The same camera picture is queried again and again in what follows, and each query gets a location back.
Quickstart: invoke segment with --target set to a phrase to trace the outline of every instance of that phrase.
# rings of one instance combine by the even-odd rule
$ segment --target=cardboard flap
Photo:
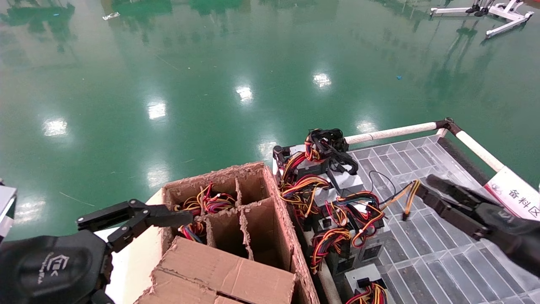
[[[206,304],[214,302],[215,291],[166,271],[154,272],[154,285],[137,304]]]
[[[289,304],[294,289],[292,273],[180,237],[154,271],[156,288],[164,275],[196,283],[199,289],[212,290],[214,294],[219,292],[256,304]],[[171,294],[184,292],[175,286],[179,285],[171,285]],[[212,302],[214,298],[201,303]]]
[[[215,298],[214,304],[242,304],[242,303],[219,295],[217,298]]]

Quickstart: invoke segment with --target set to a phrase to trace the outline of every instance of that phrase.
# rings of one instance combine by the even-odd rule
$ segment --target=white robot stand
[[[488,0],[486,6],[483,6],[483,7],[479,6],[478,4],[479,0],[475,0],[472,7],[470,8],[453,8],[453,9],[431,8],[431,16],[434,16],[435,14],[448,14],[448,13],[466,13],[466,14],[475,13],[475,16],[481,17],[487,14],[491,14],[495,17],[502,17],[502,18],[505,18],[507,21],[510,21],[509,23],[501,27],[486,31],[485,38],[489,39],[493,37],[494,35],[497,35],[513,27],[516,27],[522,23],[527,22],[531,18],[532,14],[534,14],[534,12],[532,11],[527,12],[525,15],[521,15],[520,13],[517,12],[517,8],[519,8],[523,4],[523,0],[511,0],[508,4],[497,3],[495,5],[491,5],[493,1],[494,0]]]

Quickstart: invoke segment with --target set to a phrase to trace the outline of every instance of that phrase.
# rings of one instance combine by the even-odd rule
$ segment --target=transparent plastic tray
[[[416,138],[349,152],[359,163],[366,190],[382,199],[414,179],[435,174],[462,186],[483,187],[437,143],[438,136]],[[540,304],[540,280],[509,261],[488,241],[477,242],[441,219],[415,198],[407,222],[401,221],[405,196],[386,213],[393,237],[376,262],[396,303]]]

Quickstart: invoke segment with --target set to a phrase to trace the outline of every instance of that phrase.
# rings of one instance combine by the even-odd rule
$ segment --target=green epoxy floor
[[[540,10],[524,5],[537,13],[524,28],[483,41],[500,21],[429,20],[439,4],[3,2],[0,176],[19,189],[9,238],[73,233],[81,214],[268,161],[317,127],[451,116],[538,184]],[[321,74],[331,83],[314,83]]]

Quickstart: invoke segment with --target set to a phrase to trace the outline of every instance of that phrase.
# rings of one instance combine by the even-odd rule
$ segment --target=white label sign
[[[499,171],[484,188],[512,214],[540,221],[540,194],[508,167]]]

